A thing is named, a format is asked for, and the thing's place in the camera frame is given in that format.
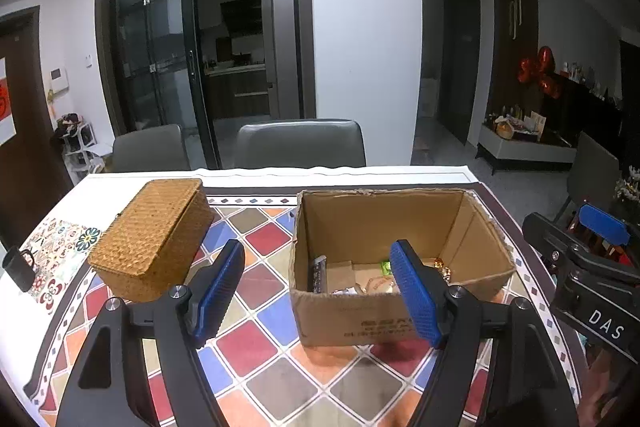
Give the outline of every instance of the blue grip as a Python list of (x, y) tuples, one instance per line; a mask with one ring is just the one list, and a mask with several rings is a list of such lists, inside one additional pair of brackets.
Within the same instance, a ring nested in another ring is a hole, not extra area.
[(398, 241), (391, 245), (389, 261), (418, 336), (437, 346), (442, 333), (438, 327), (436, 304)]
[(226, 248), (219, 254), (220, 259), (216, 259), (214, 266), (211, 267), (214, 268), (216, 263), (222, 262), (220, 271), (198, 302), (197, 317), (193, 333), (191, 333), (197, 344), (203, 344), (218, 333), (220, 324), (225, 318), (226, 309), (244, 271), (242, 244), (239, 241), (234, 241), (230, 251)]
[(622, 221), (590, 204), (581, 206), (578, 212), (580, 224), (597, 233), (608, 243), (618, 247), (629, 242), (629, 232)]

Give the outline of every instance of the refrigerator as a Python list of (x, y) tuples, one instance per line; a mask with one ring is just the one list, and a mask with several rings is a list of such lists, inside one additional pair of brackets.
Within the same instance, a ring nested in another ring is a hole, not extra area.
[(294, 0), (261, 0), (267, 92), (272, 120), (300, 118)]

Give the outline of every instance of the floral pattern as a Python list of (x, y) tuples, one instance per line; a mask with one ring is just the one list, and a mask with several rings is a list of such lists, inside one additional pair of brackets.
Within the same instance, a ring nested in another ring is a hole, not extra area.
[(84, 251), (89, 250), (100, 237), (100, 230), (98, 229), (86, 229), (80, 234), (78, 242), (76, 243), (76, 250)]
[(60, 219), (44, 220), (23, 248), (33, 253), (36, 277), (29, 294), (53, 314), (67, 285), (84, 263), (102, 232)]

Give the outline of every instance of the green package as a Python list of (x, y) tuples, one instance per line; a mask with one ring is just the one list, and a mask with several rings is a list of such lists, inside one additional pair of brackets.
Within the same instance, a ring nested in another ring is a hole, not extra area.
[(382, 275), (391, 275), (391, 263), (389, 261), (383, 261), (380, 263), (382, 268)]

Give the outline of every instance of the open cardboard box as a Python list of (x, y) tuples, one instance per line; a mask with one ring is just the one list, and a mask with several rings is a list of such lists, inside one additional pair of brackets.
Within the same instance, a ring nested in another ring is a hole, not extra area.
[(356, 272), (375, 272), (398, 239), (407, 239), (421, 259), (440, 257), (451, 269), (450, 283), (462, 284), (481, 300), (495, 297), (515, 270), (504, 236), (466, 190), (303, 191), (289, 266), (291, 304), (303, 345), (416, 337), (400, 294), (316, 294), (310, 282), (310, 266), (321, 255), (327, 257), (330, 291), (354, 278), (368, 280), (368, 273)]

